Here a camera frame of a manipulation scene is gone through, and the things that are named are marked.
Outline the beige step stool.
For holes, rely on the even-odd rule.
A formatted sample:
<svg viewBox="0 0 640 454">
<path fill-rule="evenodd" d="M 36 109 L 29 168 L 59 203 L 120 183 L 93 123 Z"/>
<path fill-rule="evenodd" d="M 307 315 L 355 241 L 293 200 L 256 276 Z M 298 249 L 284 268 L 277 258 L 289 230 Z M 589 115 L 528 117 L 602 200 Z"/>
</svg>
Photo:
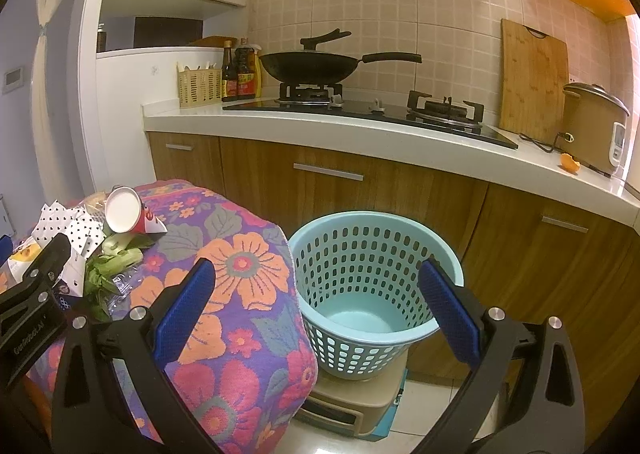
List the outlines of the beige step stool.
<svg viewBox="0 0 640 454">
<path fill-rule="evenodd" d="M 295 418 L 311 426 L 376 442 L 390 434 L 404 392 L 408 353 L 369 379 L 345 380 L 322 370 Z"/>
</svg>

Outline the green bok choy bunch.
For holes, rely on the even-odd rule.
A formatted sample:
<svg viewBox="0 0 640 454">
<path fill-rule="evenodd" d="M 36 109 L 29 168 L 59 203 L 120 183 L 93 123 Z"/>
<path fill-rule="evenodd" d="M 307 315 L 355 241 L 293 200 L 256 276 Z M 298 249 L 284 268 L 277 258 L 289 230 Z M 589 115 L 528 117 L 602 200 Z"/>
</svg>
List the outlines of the green bok choy bunch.
<svg viewBox="0 0 640 454">
<path fill-rule="evenodd" d="M 130 266 L 140 266 L 143 253 L 153 244 L 154 240 L 145 234 L 114 233 L 103 241 L 98 252 L 91 255 L 85 267 L 82 299 L 96 321 L 111 319 L 107 305 L 117 292 L 113 278 Z"/>
</svg>

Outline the yellow oil bottle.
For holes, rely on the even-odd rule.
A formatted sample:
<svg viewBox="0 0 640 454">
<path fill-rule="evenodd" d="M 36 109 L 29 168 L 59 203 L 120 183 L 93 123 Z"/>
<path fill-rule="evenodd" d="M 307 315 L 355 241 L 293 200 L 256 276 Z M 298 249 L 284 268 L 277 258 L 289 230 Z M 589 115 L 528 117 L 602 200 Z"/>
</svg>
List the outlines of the yellow oil bottle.
<svg viewBox="0 0 640 454">
<path fill-rule="evenodd" d="M 260 55 L 262 54 L 262 47 L 258 44 L 254 44 L 254 79 L 255 79 L 255 98 L 262 97 L 262 61 Z"/>
</svg>

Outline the bird pattern paper cup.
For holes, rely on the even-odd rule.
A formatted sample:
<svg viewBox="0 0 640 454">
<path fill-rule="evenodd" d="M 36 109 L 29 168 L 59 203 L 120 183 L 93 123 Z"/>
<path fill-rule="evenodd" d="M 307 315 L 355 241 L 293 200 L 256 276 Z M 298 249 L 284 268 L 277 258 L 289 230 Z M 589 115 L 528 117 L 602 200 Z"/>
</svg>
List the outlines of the bird pattern paper cup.
<svg viewBox="0 0 640 454">
<path fill-rule="evenodd" d="M 40 252 L 41 248 L 32 236 L 25 238 L 13 254 L 1 263 L 0 292 L 6 292 L 20 284 L 23 275 Z"/>
</svg>

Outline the beige utensil basket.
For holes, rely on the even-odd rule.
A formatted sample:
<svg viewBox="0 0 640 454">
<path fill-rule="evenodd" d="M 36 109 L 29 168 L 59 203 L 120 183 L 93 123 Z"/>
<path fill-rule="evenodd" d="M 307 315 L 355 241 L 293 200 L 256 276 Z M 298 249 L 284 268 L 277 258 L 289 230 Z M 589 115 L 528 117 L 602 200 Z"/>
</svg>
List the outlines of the beige utensil basket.
<svg viewBox="0 0 640 454">
<path fill-rule="evenodd" d="M 221 69 L 215 66 L 177 65 L 178 100 L 181 108 L 200 107 L 219 103 L 222 96 Z"/>
</svg>

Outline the floral cloth covered table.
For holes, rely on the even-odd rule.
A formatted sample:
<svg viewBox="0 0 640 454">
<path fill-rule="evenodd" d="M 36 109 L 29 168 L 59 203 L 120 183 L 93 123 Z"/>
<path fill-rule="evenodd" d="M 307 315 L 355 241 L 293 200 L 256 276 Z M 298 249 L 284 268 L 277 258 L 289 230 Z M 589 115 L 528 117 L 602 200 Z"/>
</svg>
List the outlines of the floral cloth covered table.
<svg viewBox="0 0 640 454">
<path fill-rule="evenodd" d="M 56 372 L 75 318 L 92 324 L 124 318 L 149 307 L 163 289 L 178 285 L 207 259 L 216 280 L 212 296 L 178 360 L 165 372 L 183 402 L 219 446 L 217 453 L 269 453 L 310 396 L 318 364 L 304 330 L 291 249 L 283 231 L 223 195 L 185 180 L 134 188 L 165 223 L 165 234 L 143 253 L 142 282 L 107 322 L 96 321 L 82 297 L 55 281 L 51 296 L 66 329 L 16 384 L 1 383 L 1 448 L 6 453 L 56 453 L 52 403 Z M 105 219 L 107 195 L 85 200 L 88 213 L 114 234 Z M 134 393 L 125 363 L 114 363 L 134 420 L 156 439 Z"/>
</svg>

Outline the red label sauce bottle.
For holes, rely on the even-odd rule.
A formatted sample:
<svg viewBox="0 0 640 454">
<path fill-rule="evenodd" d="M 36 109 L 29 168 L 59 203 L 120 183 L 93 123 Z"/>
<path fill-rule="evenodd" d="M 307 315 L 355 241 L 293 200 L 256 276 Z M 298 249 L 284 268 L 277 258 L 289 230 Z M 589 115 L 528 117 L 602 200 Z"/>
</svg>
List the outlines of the red label sauce bottle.
<svg viewBox="0 0 640 454">
<path fill-rule="evenodd" d="M 255 50 L 246 37 L 235 49 L 236 71 L 238 72 L 238 98 L 254 99 L 256 94 Z"/>
</svg>

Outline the orange peel on counter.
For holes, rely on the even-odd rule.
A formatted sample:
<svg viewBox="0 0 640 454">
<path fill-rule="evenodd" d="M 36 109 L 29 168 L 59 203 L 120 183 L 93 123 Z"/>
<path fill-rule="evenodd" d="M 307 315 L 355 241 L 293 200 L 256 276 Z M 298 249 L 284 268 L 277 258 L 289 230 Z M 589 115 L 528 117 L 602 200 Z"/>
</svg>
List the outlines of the orange peel on counter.
<svg viewBox="0 0 640 454">
<path fill-rule="evenodd" d="M 560 155 L 560 167 L 570 174 L 578 174 L 580 170 L 580 162 L 574 159 L 570 154 L 562 153 Z"/>
</svg>

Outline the printed plastic wrapper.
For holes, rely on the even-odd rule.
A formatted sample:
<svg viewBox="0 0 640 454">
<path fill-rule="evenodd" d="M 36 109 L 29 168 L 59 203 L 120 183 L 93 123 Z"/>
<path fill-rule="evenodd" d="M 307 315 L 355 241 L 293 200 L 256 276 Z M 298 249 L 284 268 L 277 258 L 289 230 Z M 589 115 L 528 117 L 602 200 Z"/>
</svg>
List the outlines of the printed plastic wrapper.
<svg viewBox="0 0 640 454">
<path fill-rule="evenodd" d="M 113 278 L 113 283 L 117 288 L 115 295 L 111 296 L 107 305 L 107 310 L 113 314 L 129 300 L 131 293 L 142 282 L 142 266 L 130 266 L 127 270 L 117 274 Z"/>
</svg>

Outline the polka dot paper wrapper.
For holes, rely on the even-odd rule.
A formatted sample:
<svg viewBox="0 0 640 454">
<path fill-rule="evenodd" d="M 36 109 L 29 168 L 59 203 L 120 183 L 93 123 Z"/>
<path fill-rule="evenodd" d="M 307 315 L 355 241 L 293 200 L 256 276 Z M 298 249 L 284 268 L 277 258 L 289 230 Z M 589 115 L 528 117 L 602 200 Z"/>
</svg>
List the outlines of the polka dot paper wrapper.
<svg viewBox="0 0 640 454">
<path fill-rule="evenodd" d="M 58 279 L 66 285 L 70 296 L 80 298 L 85 291 L 87 260 L 105 238 L 104 224 L 84 206 L 67 209 L 59 202 L 43 205 L 40 218 L 32 229 L 32 238 L 43 249 L 58 234 L 65 235 L 70 244 L 70 255 Z"/>
</svg>

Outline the light blue perforated basket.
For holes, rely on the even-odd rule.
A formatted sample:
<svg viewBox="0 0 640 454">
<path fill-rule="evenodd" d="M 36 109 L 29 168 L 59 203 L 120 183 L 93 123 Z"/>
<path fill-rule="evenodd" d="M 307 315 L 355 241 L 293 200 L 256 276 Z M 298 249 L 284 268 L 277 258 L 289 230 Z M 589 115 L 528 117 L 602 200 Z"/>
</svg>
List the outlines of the light blue perforated basket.
<svg viewBox="0 0 640 454">
<path fill-rule="evenodd" d="M 288 241 L 303 324 L 322 370 L 347 380 L 378 374 L 439 329 L 419 288 L 435 259 L 461 286 L 461 263 L 433 230 L 377 211 L 329 214 Z"/>
</svg>

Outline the dark soy sauce bottle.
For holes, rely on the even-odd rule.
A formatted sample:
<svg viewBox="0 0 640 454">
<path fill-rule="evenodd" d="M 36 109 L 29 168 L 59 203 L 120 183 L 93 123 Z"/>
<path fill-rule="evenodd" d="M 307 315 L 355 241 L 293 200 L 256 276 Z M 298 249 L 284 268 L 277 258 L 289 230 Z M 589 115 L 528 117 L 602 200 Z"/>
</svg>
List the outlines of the dark soy sauce bottle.
<svg viewBox="0 0 640 454">
<path fill-rule="evenodd" d="M 238 97 L 238 70 L 233 57 L 231 40 L 224 42 L 224 60 L 221 70 L 221 101 L 230 102 Z"/>
</svg>

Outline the white countertop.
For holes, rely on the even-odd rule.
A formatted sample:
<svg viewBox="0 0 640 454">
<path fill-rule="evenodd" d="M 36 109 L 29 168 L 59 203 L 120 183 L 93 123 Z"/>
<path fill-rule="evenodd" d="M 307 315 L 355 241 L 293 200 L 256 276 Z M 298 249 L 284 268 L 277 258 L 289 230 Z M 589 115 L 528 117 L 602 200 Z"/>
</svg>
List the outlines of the white countertop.
<svg viewBox="0 0 640 454">
<path fill-rule="evenodd" d="M 618 179 L 589 168 L 570 174 L 557 154 L 508 134 L 515 150 L 420 127 L 321 114 L 236 112 L 220 104 L 181 108 L 176 99 L 142 106 L 153 132 L 284 143 L 405 162 L 556 200 L 639 229 L 639 201 Z"/>
</svg>

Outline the red white paper cup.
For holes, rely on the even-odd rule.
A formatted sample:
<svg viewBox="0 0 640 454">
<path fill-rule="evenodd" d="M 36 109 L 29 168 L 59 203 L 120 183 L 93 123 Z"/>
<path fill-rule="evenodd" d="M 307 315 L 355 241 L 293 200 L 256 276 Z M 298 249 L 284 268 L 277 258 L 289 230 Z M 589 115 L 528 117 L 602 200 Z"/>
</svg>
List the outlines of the red white paper cup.
<svg viewBox="0 0 640 454">
<path fill-rule="evenodd" d="M 119 234 L 165 234 L 163 221 L 142 202 L 133 188 L 115 188 L 105 202 L 105 219 L 108 227 Z"/>
</svg>

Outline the black wok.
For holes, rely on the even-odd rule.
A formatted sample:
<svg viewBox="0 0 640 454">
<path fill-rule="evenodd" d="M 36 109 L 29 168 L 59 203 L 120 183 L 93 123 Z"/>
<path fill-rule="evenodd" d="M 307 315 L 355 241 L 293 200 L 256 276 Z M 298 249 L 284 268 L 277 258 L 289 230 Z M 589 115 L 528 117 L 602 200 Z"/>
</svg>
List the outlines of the black wok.
<svg viewBox="0 0 640 454">
<path fill-rule="evenodd" d="M 321 36 L 300 38 L 302 50 L 266 53 L 260 57 L 260 64 L 269 76 L 281 84 L 330 86 L 340 84 L 355 73 L 360 64 L 386 61 L 416 64 L 422 62 L 420 54 L 410 52 L 376 52 L 353 58 L 317 49 L 319 44 L 343 39 L 351 34 L 348 30 L 336 28 Z"/>
</svg>

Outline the black gas stove top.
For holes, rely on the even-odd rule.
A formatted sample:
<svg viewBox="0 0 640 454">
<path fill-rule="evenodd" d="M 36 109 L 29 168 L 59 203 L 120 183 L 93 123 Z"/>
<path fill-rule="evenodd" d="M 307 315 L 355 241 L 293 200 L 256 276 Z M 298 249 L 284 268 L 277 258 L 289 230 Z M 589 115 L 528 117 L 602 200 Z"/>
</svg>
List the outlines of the black gas stove top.
<svg viewBox="0 0 640 454">
<path fill-rule="evenodd" d="M 455 103 L 449 96 L 435 99 L 427 93 L 411 90 L 405 105 L 385 103 L 378 98 L 365 101 L 345 100 L 342 87 L 299 87 L 281 84 L 274 100 L 224 103 L 224 110 L 248 112 L 298 113 L 393 122 L 428 130 L 464 136 L 515 150 L 518 144 L 484 124 L 484 106 L 464 101 Z"/>
</svg>

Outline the bamboo cutting board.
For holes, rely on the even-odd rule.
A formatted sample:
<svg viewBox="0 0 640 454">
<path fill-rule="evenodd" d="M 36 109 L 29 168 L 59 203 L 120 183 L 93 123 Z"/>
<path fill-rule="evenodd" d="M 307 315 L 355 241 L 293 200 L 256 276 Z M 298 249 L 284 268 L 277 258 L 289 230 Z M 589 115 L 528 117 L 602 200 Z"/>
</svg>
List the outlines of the bamboo cutting board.
<svg viewBox="0 0 640 454">
<path fill-rule="evenodd" d="M 561 130 L 568 83 L 564 41 L 504 18 L 499 127 L 551 143 Z"/>
</svg>

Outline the beige rice cooker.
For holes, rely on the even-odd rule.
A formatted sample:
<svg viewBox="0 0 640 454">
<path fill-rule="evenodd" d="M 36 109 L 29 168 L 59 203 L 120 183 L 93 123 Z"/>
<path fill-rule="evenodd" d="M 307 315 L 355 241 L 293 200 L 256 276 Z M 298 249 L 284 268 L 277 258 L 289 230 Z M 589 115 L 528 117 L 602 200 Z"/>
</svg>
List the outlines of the beige rice cooker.
<svg viewBox="0 0 640 454">
<path fill-rule="evenodd" d="M 561 131 L 573 140 L 563 140 L 562 150 L 581 164 L 612 176 L 624 154 L 628 108 L 597 84 L 570 82 L 563 93 Z"/>
</svg>

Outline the wooden kitchen cabinet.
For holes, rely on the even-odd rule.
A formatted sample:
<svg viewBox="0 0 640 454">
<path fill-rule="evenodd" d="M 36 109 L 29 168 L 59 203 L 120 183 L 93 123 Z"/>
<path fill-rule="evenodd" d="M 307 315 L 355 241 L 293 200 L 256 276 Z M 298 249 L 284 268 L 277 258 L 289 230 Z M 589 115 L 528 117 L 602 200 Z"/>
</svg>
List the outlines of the wooden kitchen cabinet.
<svg viewBox="0 0 640 454">
<path fill-rule="evenodd" d="M 292 234 L 337 211 L 419 221 L 458 255 L 485 306 L 562 318 L 597 439 L 639 376 L 639 237 L 598 214 L 506 186 L 389 160 L 252 140 L 152 132 L 160 180 L 226 196 Z"/>
</svg>

